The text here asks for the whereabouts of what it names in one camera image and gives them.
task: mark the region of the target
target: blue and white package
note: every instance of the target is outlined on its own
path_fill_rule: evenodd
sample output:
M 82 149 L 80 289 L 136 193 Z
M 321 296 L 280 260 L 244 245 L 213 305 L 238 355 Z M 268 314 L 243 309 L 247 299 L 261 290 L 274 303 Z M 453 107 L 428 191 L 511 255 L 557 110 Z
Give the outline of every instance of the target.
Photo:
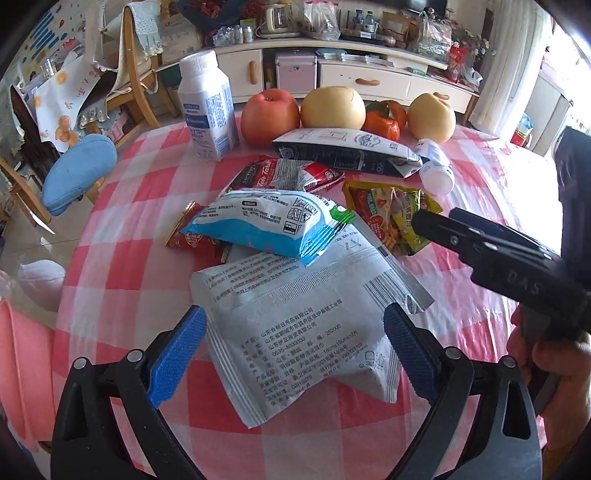
M 306 192 L 242 189 L 228 192 L 182 230 L 312 263 L 354 215 Z

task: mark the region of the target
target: white packaging bag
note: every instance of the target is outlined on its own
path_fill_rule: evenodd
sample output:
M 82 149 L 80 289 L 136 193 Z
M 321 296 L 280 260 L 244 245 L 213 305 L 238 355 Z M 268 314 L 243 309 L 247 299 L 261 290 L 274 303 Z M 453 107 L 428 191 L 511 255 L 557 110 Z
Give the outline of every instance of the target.
M 364 229 L 362 221 L 354 223 Z M 207 312 L 209 354 L 249 428 L 360 353 L 365 358 L 369 346 L 384 338 L 387 305 L 423 310 L 432 303 L 416 279 L 358 228 L 346 227 L 309 267 L 259 253 L 193 274 L 193 302 Z
M 232 245 L 226 263 L 242 260 L 260 253 L 251 247 Z M 396 403 L 401 364 L 390 340 L 384 335 L 377 342 L 368 345 L 350 362 L 339 368 L 331 378 L 360 390 L 379 400 Z

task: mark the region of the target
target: pink storage box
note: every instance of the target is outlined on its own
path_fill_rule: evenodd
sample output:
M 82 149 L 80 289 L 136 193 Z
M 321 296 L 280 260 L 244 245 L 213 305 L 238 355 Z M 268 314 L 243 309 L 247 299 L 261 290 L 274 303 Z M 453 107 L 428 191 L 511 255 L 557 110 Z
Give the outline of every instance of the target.
M 316 88 L 316 55 L 302 51 L 283 52 L 275 57 L 277 88 L 305 97 Z

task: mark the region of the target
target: blue gripper pad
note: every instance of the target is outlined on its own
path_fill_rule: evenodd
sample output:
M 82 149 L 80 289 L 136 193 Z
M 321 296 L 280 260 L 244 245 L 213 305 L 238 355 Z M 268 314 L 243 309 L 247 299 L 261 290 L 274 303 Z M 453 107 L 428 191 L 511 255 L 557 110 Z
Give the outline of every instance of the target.
M 191 307 L 172 331 L 173 338 L 150 369 L 148 398 L 154 408 L 159 408 L 163 401 L 173 397 L 195 351 L 205 336 L 206 329 L 205 311 L 198 307 Z
M 393 303 L 384 311 L 384 331 L 414 391 L 433 405 L 439 397 L 440 367 L 439 361 L 428 351 L 428 346 L 422 343 L 421 329 L 413 325 L 398 303 Z

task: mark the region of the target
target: pink checkered tablecloth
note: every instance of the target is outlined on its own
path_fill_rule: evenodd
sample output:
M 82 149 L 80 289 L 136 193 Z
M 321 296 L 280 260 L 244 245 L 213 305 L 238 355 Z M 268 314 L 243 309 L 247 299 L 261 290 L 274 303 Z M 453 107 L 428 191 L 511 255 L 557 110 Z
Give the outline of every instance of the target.
M 413 143 L 411 138 L 402 141 Z M 445 213 L 462 207 L 560 249 L 561 207 L 553 164 L 462 127 L 443 149 L 452 159 L 457 179 L 454 191 L 439 199 Z M 241 146 L 221 163 L 202 161 L 182 123 L 142 135 L 119 159 L 67 272 L 54 347 L 56 405 L 78 356 L 93 363 L 118 361 L 130 349 L 146 348 L 159 332 L 172 329 L 181 319 L 191 305 L 191 273 L 212 261 L 167 248 L 165 238 L 189 201 L 213 201 L 252 161 L 253 153 Z M 348 177 L 357 175 L 348 173 Z M 323 194 L 343 203 L 341 185 Z M 413 318 L 417 326 L 430 329 L 444 346 L 458 346 L 474 359 L 496 361 L 506 353 L 513 301 L 473 285 L 470 268 L 437 245 L 402 262 L 436 301 Z M 396 404 L 328 380 L 270 421 L 248 430 L 213 364 L 197 359 L 204 358 L 200 353 L 161 411 L 209 480 L 381 480 L 428 411 L 405 375 Z M 136 466 L 151 471 L 122 415 L 121 403 L 115 401 L 113 406 Z M 442 471 L 457 459 L 475 407 L 471 402 L 466 409 Z

